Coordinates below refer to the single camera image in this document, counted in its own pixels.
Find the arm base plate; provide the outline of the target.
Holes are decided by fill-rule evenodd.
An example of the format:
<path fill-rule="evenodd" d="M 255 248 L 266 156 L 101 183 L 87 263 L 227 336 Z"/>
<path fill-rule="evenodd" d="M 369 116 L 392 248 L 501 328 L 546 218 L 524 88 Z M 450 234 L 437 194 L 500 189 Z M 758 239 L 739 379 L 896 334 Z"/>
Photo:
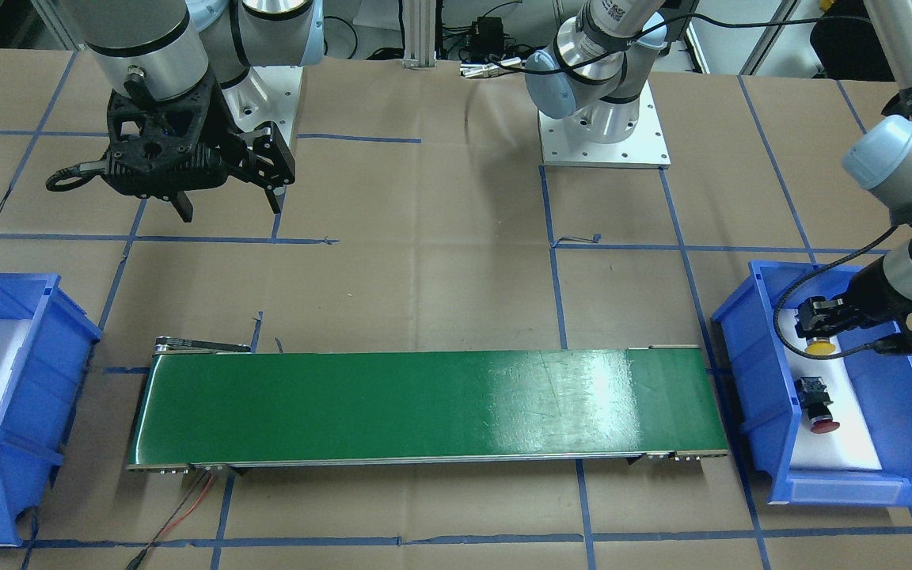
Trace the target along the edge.
<path fill-rule="evenodd" d="M 539 112 L 537 119 L 543 165 L 665 169 L 672 163 L 648 83 L 628 104 L 596 101 L 568 118 Z"/>
<path fill-rule="evenodd" d="M 253 67 L 235 85 L 224 88 L 236 126 L 253 132 L 265 122 L 278 126 L 290 148 L 295 143 L 303 67 Z"/>

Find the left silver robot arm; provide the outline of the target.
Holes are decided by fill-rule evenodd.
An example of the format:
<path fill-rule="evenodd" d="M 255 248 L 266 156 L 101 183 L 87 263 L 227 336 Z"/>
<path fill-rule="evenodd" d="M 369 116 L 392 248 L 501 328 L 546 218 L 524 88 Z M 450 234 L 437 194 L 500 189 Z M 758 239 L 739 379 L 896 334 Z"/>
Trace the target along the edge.
<path fill-rule="evenodd" d="M 629 104 L 649 73 L 648 65 L 638 62 L 638 48 L 668 25 L 656 17 L 659 7 L 659 1 L 583 4 L 553 42 L 522 65 L 536 108 L 562 119 L 597 102 Z M 842 164 L 887 208 L 891 227 L 912 228 L 912 1 L 868 1 L 865 7 L 899 92 L 882 122 L 844 155 Z M 899 331 L 865 344 L 864 350 L 912 355 L 912 238 L 855 274 L 846 292 L 804 299 L 796 311 L 799 343 L 790 343 L 781 331 L 778 308 L 772 317 L 786 349 L 814 360 L 838 357 L 826 348 L 832 336 L 886 322 Z"/>

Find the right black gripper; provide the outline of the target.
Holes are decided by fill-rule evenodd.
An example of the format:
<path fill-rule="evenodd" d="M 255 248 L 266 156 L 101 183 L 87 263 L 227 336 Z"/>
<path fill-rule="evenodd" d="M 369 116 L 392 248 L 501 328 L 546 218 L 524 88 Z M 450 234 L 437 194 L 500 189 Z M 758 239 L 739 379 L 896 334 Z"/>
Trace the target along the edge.
<path fill-rule="evenodd" d="M 260 187 L 272 213 L 282 212 L 282 187 L 294 183 L 296 166 L 276 123 L 240 129 L 213 75 L 163 101 L 149 90 L 145 76 L 128 75 L 123 87 L 131 88 L 131 95 L 113 91 L 106 113 L 111 141 L 104 180 L 112 188 L 168 200 L 182 221 L 192 223 L 188 193 L 235 177 Z"/>

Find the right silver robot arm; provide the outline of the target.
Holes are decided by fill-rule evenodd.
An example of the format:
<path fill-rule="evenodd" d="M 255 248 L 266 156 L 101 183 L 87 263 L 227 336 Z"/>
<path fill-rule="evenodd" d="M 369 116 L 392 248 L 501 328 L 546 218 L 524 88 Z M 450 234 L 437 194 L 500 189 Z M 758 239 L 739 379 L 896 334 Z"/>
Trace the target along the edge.
<path fill-rule="evenodd" d="M 320 1 L 64 1 L 112 91 L 108 147 L 46 180 L 68 192 L 101 178 L 120 195 L 170 204 L 229 178 L 256 185 L 280 213 L 296 180 L 289 95 L 267 76 L 325 54 Z"/>

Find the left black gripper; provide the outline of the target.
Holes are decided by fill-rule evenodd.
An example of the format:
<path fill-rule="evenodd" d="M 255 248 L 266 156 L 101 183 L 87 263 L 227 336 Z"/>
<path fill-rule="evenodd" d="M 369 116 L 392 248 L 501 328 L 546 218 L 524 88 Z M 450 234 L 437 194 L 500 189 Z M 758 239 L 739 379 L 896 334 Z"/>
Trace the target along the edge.
<path fill-rule="evenodd" d="M 832 299 L 811 296 L 796 308 L 796 335 L 803 339 L 807 333 L 839 333 L 851 329 L 870 329 L 894 322 L 897 332 L 871 340 L 864 345 L 837 352 L 835 355 L 854 355 L 872 351 L 884 355 L 912 355 L 912 302 L 895 302 L 891 308 L 865 313 L 864 308 L 850 302 L 847 294 Z"/>

